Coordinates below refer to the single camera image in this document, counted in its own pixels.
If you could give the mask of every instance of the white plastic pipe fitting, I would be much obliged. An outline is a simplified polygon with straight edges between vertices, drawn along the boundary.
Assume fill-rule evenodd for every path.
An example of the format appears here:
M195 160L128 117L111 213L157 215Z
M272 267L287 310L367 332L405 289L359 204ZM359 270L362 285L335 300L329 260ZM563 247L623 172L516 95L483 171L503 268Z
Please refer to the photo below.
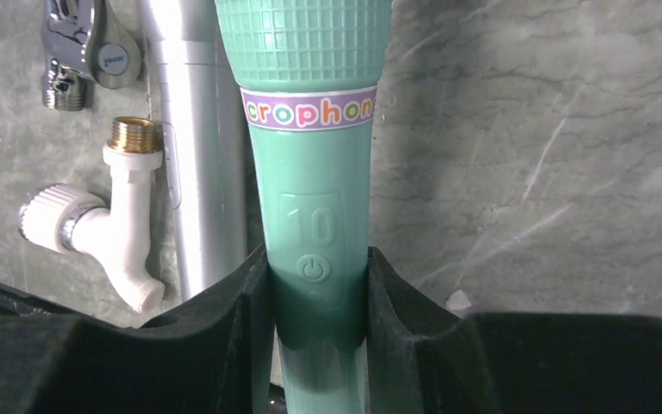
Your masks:
M52 185L22 205L19 229L25 239L55 252L91 255L131 308L150 311L160 305L165 291L146 270L152 176L162 153L128 153L109 141L103 159L112 178L110 210L88 192Z

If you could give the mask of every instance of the silver cylinder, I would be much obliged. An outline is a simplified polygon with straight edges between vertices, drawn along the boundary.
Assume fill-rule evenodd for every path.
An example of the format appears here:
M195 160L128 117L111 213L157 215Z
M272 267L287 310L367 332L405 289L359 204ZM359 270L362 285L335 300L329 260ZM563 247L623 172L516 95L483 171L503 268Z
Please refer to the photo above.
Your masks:
M166 170L186 300L247 256L244 116L212 0L139 0L161 87Z

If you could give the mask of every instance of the white plastic knob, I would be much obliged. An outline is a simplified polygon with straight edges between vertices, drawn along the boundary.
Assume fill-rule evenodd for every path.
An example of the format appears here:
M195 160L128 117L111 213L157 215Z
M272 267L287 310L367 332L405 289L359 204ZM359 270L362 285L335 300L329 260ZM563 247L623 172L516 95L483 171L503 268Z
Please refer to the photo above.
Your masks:
M19 209L19 232L28 241L58 253L71 250L61 236L69 215L81 207L105 207L89 192L67 184L51 185L30 196Z

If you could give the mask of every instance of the purple sticker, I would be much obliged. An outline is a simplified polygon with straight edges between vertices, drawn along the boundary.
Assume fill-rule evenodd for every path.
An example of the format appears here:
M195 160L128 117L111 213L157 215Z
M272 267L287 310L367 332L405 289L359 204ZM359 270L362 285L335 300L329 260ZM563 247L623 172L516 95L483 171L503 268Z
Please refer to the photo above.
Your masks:
M247 123L279 131L349 128L374 117L377 86L356 91L264 93L242 90Z

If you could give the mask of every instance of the green plastic microphone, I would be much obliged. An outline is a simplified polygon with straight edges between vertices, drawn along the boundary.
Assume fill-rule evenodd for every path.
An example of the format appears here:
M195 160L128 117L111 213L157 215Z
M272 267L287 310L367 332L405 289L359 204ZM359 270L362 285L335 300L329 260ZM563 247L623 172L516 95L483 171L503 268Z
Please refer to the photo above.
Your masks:
M215 0L253 143L292 414L365 409L372 118L391 0Z

